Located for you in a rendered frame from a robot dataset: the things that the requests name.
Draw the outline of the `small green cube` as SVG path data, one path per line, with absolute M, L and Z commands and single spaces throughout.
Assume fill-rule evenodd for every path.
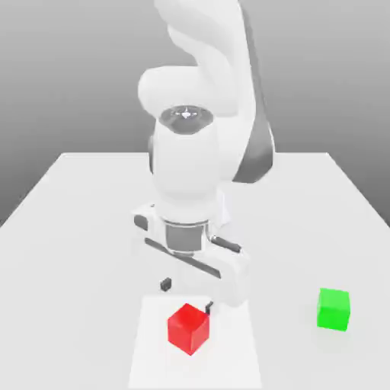
M 317 326 L 345 332 L 350 320 L 350 294 L 339 289 L 320 288 Z

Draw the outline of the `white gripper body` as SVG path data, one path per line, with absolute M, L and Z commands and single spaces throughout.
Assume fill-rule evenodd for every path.
M 169 251 L 150 238 L 145 243 L 174 259 L 171 266 L 176 274 L 177 292 L 205 295 L 231 307 L 248 299 L 251 259 L 241 245 L 211 236 L 204 250 L 185 254 Z

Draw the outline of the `small red cube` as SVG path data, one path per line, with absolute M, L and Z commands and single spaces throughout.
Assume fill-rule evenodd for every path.
M 192 356 L 209 339 L 209 314 L 189 303 L 167 320 L 168 342 Z

